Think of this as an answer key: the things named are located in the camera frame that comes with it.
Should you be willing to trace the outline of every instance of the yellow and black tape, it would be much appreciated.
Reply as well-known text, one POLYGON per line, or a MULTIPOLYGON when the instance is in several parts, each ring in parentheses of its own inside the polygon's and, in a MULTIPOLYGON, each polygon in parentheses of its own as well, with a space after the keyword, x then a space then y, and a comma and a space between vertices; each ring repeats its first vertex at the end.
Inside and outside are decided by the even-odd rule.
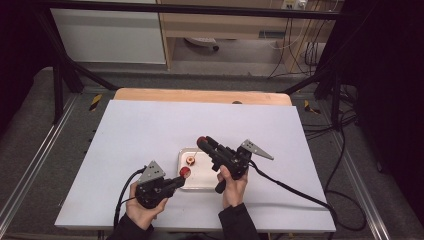
POLYGON ((91 102, 90 108, 88 109, 90 112, 93 112, 96 110, 97 105, 100 102, 100 99, 102 99, 102 94, 97 94, 94 98, 93 101, 91 102))
POLYGON ((307 112, 313 112, 315 114, 321 114, 321 111, 319 109, 313 109, 309 106, 309 101, 305 100, 305 111, 307 112))

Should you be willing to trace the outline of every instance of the white cabinet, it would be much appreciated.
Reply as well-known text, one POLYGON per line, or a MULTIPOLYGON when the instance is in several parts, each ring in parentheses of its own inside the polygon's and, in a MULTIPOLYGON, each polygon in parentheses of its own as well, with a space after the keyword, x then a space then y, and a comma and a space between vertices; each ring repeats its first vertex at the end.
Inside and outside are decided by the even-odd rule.
MULTIPOLYGON (((102 0, 107 1, 155 3, 102 0)), ((165 64, 157 13, 52 9, 52 14, 65 49, 75 61, 165 64)))

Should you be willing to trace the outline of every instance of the person's left hand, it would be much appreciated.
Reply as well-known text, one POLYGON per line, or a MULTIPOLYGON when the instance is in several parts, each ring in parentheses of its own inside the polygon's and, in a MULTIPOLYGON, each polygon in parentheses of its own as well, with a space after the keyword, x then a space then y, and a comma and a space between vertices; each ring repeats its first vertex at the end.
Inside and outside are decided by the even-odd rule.
MULTIPOLYGON (((136 189, 137 182, 134 182, 130 187, 130 198, 135 197, 136 189)), ((146 209, 137 201, 137 199, 131 199, 126 203, 127 215, 137 226, 143 230, 147 230, 153 219, 156 219, 156 216, 165 210, 167 201, 168 198, 164 198, 155 208, 146 209)))

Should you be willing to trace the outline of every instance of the hand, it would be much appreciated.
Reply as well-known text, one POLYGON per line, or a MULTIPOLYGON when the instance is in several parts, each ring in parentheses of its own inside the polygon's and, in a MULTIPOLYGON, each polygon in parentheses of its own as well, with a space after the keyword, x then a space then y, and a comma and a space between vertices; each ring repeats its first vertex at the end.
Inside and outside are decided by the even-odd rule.
MULTIPOLYGON (((135 197, 135 191, 137 189, 137 182, 131 184, 130 187, 130 198, 135 197)), ((168 198, 164 198, 155 208, 146 209, 137 201, 137 199, 131 199, 127 201, 127 215, 128 217, 141 229, 147 230, 153 219, 156 219, 157 215, 165 210, 166 202, 168 198)))
POLYGON ((222 194, 222 205, 225 208, 229 206, 236 207, 243 203, 244 190, 247 185, 247 170, 246 173, 239 179, 234 180, 231 177, 230 171, 224 165, 219 168, 221 172, 218 174, 218 181, 221 182, 225 179, 226 186, 222 194))

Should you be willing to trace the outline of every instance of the black metal frame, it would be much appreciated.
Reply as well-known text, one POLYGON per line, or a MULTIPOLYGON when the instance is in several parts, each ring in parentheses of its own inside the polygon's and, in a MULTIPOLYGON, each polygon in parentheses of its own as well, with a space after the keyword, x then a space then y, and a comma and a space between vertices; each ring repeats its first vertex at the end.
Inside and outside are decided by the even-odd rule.
MULTIPOLYGON (((66 53, 57 31, 47 21, 45 12, 51 8, 78 9, 97 11, 124 11, 124 12, 153 12, 153 13, 179 13, 179 14, 206 14, 206 15, 229 15, 229 16, 251 16, 270 18, 301 18, 320 20, 355 19, 358 16, 338 12, 315 12, 315 11, 292 11, 283 9, 263 8, 240 8, 240 7, 215 7, 195 5, 169 5, 169 4, 144 4, 144 3, 116 3, 116 2, 91 2, 91 1, 69 1, 69 0, 34 0, 28 1, 38 23, 47 34, 51 45, 56 53, 57 65, 54 66, 55 78, 55 120, 58 121, 63 113, 63 91, 62 79, 67 83, 71 92, 81 92, 84 88, 77 73, 83 74, 91 80, 99 83, 109 90, 117 90, 119 87, 110 84, 106 80, 96 76, 74 62, 66 53)), ((315 78, 305 81, 309 84, 315 82, 321 74, 316 73, 315 78)), ((288 89, 284 93, 291 94, 294 90, 288 89)))

